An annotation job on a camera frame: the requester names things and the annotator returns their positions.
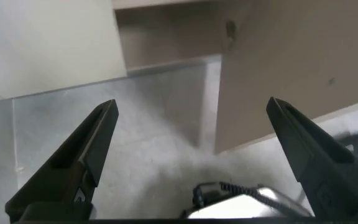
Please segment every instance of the silver object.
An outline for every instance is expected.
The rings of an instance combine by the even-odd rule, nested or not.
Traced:
[[[288,198],[281,192],[268,188],[261,187],[257,189],[258,192],[278,203],[286,205],[288,208],[294,210],[300,216],[310,217],[311,213]],[[188,218],[254,218],[254,217],[284,217],[284,214],[278,210],[259,202],[248,195],[238,195],[229,198],[219,203],[207,206],[200,210],[191,213]]]

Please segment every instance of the wooden cabinet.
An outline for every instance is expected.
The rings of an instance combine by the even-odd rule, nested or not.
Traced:
[[[309,118],[358,103],[358,1],[249,2],[223,56],[217,152],[273,133],[271,96]]]
[[[0,99],[223,55],[216,151],[358,103],[358,2],[0,0]]]

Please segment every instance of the black cable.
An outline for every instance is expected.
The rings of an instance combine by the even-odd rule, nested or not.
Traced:
[[[234,184],[229,184],[229,183],[225,183],[225,182],[219,182],[219,185],[221,186],[221,190],[222,191],[227,191],[232,193],[233,195],[248,195],[254,199],[256,199],[257,201],[259,201],[260,203],[263,203],[265,205],[268,205],[276,210],[278,210],[279,212],[283,213],[284,215],[288,216],[288,217],[301,217],[301,215],[299,213],[297,213],[296,211],[292,210],[291,208],[287,207],[286,205],[276,202],[266,196],[261,195],[258,190],[256,189],[251,189],[251,188],[247,188],[247,187],[241,187],[238,185],[234,185]]]

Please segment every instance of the tiled floor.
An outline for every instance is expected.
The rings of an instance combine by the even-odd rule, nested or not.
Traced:
[[[14,100],[19,186],[114,98],[120,115],[94,194],[98,218],[175,218],[191,206],[192,188],[212,180],[265,184],[298,199],[277,138],[214,155],[219,74],[216,62]],[[357,131],[358,113],[321,125],[331,134]]]

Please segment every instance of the cabinet door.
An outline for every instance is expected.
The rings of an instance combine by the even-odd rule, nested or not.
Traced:
[[[124,76],[111,0],[0,0],[0,98]]]
[[[271,96],[309,118],[358,103],[358,2],[250,0],[223,57],[216,151],[273,133]]]

